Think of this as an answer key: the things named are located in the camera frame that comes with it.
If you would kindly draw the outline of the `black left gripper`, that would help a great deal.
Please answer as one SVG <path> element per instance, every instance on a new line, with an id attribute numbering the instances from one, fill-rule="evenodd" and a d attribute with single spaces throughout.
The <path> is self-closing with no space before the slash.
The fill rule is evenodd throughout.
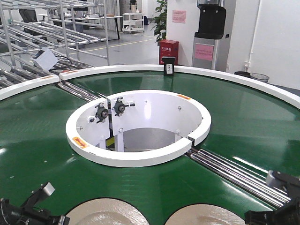
<path id="1" fill-rule="evenodd" d="M 0 200 L 0 224 L 1 225 L 68 225 L 70 218 L 64 215 L 52 216 L 50 211 L 43 209 L 25 210 L 24 207 L 16 207 L 9 203 L 8 199 Z"/>

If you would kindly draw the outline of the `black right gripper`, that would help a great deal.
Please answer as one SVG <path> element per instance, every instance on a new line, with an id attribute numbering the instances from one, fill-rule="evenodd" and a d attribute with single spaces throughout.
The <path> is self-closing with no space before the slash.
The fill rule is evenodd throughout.
<path id="1" fill-rule="evenodd" d="M 281 208 L 273 211 L 247 211 L 247 225 L 299 225 L 300 200 L 292 199 Z"/>

